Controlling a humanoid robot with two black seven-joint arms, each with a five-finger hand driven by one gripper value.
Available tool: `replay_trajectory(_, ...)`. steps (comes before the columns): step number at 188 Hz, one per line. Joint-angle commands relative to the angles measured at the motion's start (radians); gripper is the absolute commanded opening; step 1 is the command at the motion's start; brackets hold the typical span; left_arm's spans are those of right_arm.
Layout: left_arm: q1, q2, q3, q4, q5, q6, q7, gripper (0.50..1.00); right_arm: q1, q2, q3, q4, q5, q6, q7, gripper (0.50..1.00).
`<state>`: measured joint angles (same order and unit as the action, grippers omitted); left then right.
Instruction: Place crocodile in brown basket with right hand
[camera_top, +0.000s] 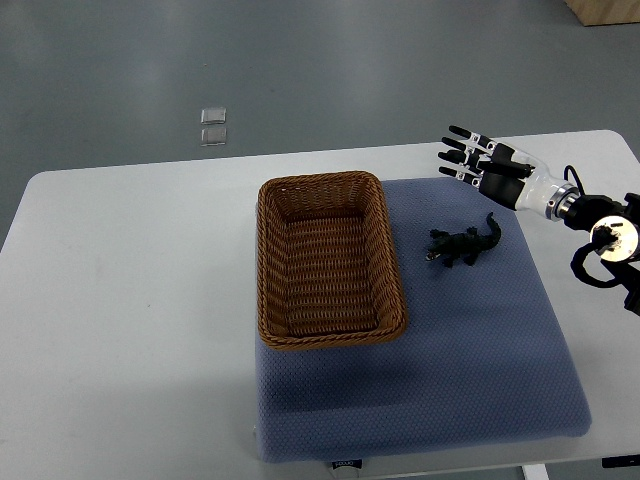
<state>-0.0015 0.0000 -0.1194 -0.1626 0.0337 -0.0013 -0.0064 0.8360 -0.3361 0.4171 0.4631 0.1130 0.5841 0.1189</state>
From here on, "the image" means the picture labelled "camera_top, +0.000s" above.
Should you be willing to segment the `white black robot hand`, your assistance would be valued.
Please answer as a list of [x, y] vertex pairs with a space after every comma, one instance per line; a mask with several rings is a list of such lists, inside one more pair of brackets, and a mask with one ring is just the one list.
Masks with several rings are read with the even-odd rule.
[[579, 197], [580, 189], [551, 175], [535, 156], [483, 134], [451, 125], [448, 147], [438, 157], [439, 172], [474, 187], [493, 202], [513, 211], [531, 210], [558, 221]]

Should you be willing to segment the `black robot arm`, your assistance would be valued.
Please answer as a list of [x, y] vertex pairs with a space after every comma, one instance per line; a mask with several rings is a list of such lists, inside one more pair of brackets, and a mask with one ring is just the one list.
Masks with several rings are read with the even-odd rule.
[[[582, 283], [627, 290], [624, 308], [639, 313], [639, 196], [628, 193], [622, 203], [604, 195], [568, 195], [557, 207], [558, 217], [572, 230], [589, 234], [570, 262], [574, 276]], [[601, 280], [588, 273], [585, 262], [596, 254], [611, 274]]]

